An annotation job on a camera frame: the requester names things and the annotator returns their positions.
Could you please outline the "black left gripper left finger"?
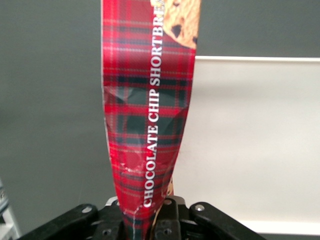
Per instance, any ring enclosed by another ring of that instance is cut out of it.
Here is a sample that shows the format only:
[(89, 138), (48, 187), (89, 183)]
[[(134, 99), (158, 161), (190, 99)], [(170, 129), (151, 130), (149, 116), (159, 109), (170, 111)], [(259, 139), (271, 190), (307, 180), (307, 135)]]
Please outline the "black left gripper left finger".
[(116, 196), (102, 209), (85, 203), (20, 237), (21, 240), (125, 240), (126, 231)]

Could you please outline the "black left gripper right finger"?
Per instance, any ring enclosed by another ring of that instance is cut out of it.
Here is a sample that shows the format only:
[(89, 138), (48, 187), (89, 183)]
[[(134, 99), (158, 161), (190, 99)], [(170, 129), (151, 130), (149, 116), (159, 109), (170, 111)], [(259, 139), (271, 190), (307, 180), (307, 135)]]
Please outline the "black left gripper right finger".
[(168, 196), (158, 212), (152, 240), (263, 240), (249, 229), (207, 202), (190, 207), (179, 196)]

